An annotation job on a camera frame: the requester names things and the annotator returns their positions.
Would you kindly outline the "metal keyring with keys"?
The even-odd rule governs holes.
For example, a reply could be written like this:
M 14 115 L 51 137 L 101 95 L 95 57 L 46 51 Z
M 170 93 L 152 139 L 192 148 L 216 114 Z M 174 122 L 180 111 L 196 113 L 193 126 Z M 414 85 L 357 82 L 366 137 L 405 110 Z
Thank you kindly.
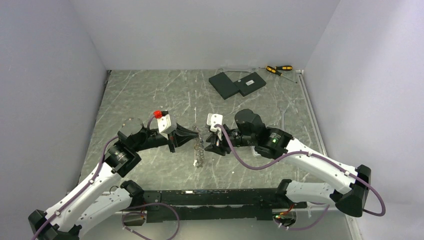
M 199 127 L 196 124 L 194 124 L 192 128 L 193 131 L 197 133 L 197 138 L 195 139 L 195 144 L 193 147 L 195 150 L 195 160 L 193 165 L 196 168 L 202 168 L 205 162 L 203 137 Z

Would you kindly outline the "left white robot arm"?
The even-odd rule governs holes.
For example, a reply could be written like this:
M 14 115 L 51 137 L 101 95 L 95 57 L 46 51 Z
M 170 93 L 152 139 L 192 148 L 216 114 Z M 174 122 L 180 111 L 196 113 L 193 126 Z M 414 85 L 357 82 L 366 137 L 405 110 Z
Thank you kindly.
M 144 190 L 134 181 L 122 183 L 114 193 L 104 192 L 124 178 L 140 161 L 138 154 L 161 146 L 175 152 L 199 134 L 176 123 L 170 114 L 151 129 L 138 118 L 129 118 L 103 148 L 93 171 L 69 194 L 47 210 L 35 210 L 28 221 L 34 240 L 79 240 L 94 226 L 119 210 L 139 209 Z

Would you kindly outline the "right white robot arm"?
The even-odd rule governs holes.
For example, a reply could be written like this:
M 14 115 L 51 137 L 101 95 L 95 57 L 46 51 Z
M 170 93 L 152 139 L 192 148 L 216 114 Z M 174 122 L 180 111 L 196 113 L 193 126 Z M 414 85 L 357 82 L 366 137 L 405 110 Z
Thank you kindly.
M 221 156 L 232 153 L 251 170 L 263 170 L 278 162 L 289 163 L 322 180 L 322 183 L 301 183 L 283 179 L 275 194 L 276 203 L 287 208 L 291 204 L 310 202 L 334 205 L 351 217 L 361 217 L 370 191 L 371 169 L 357 167 L 328 158 L 306 146 L 288 132 L 266 126 L 261 117 L 250 109 L 236 113 L 237 127 L 228 128 L 223 116 L 209 113 L 206 124 L 210 135 L 205 151 Z M 263 158 L 271 161 L 263 166 L 250 166 L 235 152 L 236 148 L 253 147 Z

